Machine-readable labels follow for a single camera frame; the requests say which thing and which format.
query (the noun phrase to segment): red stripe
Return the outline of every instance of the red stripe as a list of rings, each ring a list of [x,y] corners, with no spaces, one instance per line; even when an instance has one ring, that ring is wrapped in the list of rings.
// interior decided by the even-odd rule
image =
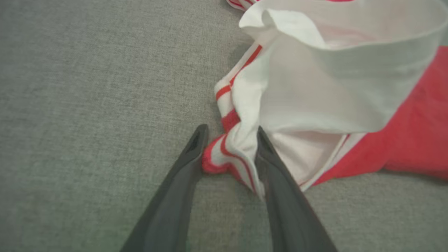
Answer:
[[[241,122],[241,119],[235,109],[232,109],[232,111],[221,119],[221,123],[226,133],[228,133],[239,122]]]
[[[249,57],[249,59],[244,64],[244,66],[241,67],[241,69],[238,71],[238,73],[230,80],[230,86],[233,86],[233,82],[235,81],[235,78],[237,77],[237,75],[241,72],[241,70],[243,70],[243,68],[247,67],[248,64],[250,64],[254,61],[254,59],[258,56],[258,54],[260,53],[262,48],[263,47],[261,45],[259,45],[257,47],[257,49],[255,49],[254,53]]]
[[[252,174],[250,173],[250,169],[249,166],[247,165],[246,161],[244,159],[242,159],[240,156],[237,155],[233,155],[232,153],[230,153],[226,147],[225,147],[225,141],[227,140],[227,135],[225,135],[223,141],[221,142],[221,152],[226,155],[226,156],[231,156],[231,157],[235,157],[237,158],[239,161],[241,161],[244,165],[244,168],[246,168],[246,172],[247,175],[249,176],[250,179],[250,186],[252,186],[252,190],[255,192],[255,185],[254,185],[254,181],[252,179]]]
[[[213,147],[223,137],[224,137],[224,135],[218,137],[209,146],[207,146],[207,148],[205,148],[204,154],[202,156],[202,169],[205,172],[212,173],[212,174],[225,173],[230,168],[229,163],[224,164],[224,165],[215,165],[215,164],[213,164],[213,162],[211,160],[211,151],[213,150]]]
[[[225,173],[230,172],[232,176],[234,176],[238,181],[244,184],[244,181],[241,179],[241,175],[238,173],[238,170],[235,168],[235,166],[232,163],[225,163],[223,165],[215,165],[213,164],[213,161],[211,160],[211,152],[213,148],[215,147],[216,143],[223,138],[224,135],[218,137],[215,139],[204,151],[204,155],[202,156],[202,169],[211,174],[217,174],[217,173]]]
[[[225,93],[230,91],[230,85],[224,86],[216,93],[216,100],[218,100],[221,96],[223,96]]]
[[[233,5],[236,5],[236,6],[241,7],[241,8],[244,9],[244,6],[242,6],[241,4],[237,4],[237,3],[233,2],[232,0],[227,0],[227,1],[229,1],[229,3],[231,3]]]

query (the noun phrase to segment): red and white cloth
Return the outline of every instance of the red and white cloth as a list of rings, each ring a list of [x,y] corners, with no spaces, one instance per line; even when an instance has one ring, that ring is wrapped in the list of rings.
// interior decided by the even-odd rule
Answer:
[[[240,27],[255,43],[215,86],[226,134],[207,147],[205,171],[263,197],[261,125],[302,190],[383,167],[448,179],[443,3],[227,1],[247,10]]]

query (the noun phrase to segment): white cloth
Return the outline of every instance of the white cloth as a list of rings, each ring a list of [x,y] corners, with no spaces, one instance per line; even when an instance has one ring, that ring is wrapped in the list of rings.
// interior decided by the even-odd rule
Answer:
[[[229,97],[218,99],[223,117],[235,108],[241,119],[219,140],[238,158],[222,156],[216,144],[211,161],[233,163],[262,194],[253,163],[261,125],[305,190],[349,151],[345,143],[353,146],[387,124],[434,58],[447,24],[439,0],[254,4],[240,27],[255,43],[215,88],[218,93],[241,70]],[[243,67],[258,45],[261,52]]]

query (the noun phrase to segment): red fabric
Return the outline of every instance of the red fabric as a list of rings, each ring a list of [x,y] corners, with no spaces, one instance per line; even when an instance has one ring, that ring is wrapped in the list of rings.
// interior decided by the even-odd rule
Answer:
[[[204,154],[202,155],[202,169],[207,173],[219,174],[219,173],[226,173],[229,171],[229,168],[231,166],[230,163],[224,165],[215,165],[211,160],[211,151],[213,149],[213,146],[215,146],[216,143],[218,143],[218,141],[223,137],[224,135],[213,140],[213,142],[209,146],[207,146],[207,148],[205,148],[204,150]]]
[[[228,0],[228,1],[229,1],[231,4],[234,4],[234,5],[236,5],[236,6],[238,6],[238,7],[244,9],[244,7],[241,5],[241,3],[240,3],[238,0]]]
[[[238,73],[230,80],[230,87],[233,86],[233,83],[235,82],[235,78],[241,72],[241,70],[243,70],[243,68],[247,67],[248,64],[250,64],[250,63],[252,63],[254,61],[254,59],[258,56],[258,54],[260,53],[262,48],[263,47],[261,45],[259,45],[257,47],[255,52],[249,57],[249,59],[246,61],[246,63],[244,63],[244,66],[241,67],[241,69],[238,71]]]
[[[434,61],[387,126],[369,133],[315,184],[383,167],[448,179],[448,47]]]
[[[234,158],[238,159],[241,163],[243,163],[244,168],[246,169],[246,173],[247,173],[247,175],[249,176],[249,180],[250,180],[250,185],[247,185],[247,186],[250,186],[250,188],[252,189],[252,191],[255,191],[254,180],[253,180],[253,178],[252,178],[252,174],[250,174],[251,172],[250,172],[249,166],[247,165],[246,161],[245,161],[242,157],[240,157],[240,156],[238,156],[238,155],[235,155],[235,154],[229,152],[229,151],[226,149],[226,147],[225,147],[225,141],[226,141],[226,139],[227,139],[227,135],[224,136],[224,139],[223,139],[223,141],[221,142],[221,152],[222,152],[224,155],[234,157]],[[236,178],[237,178],[238,180],[241,180],[241,176],[240,176],[240,174],[238,173],[238,170],[235,168],[235,166],[230,165],[230,166],[229,166],[229,171],[230,171],[230,173],[231,173],[233,176],[236,176],[236,175],[237,175],[238,177],[236,177]]]
[[[221,88],[217,93],[216,93],[216,100],[219,100],[219,98],[223,95],[225,95],[227,92],[230,92],[231,88],[230,85],[227,85],[223,88]]]
[[[226,133],[228,133],[240,121],[241,119],[235,109],[230,111],[225,117],[221,119],[221,123]]]

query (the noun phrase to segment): gray upholstery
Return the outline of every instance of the gray upholstery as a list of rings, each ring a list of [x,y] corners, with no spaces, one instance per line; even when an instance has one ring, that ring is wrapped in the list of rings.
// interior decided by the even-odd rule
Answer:
[[[0,1],[0,251],[118,251],[251,43],[224,0]],[[448,186],[367,174],[306,193],[340,251],[448,251]],[[266,209],[198,184],[193,252],[270,251]]]

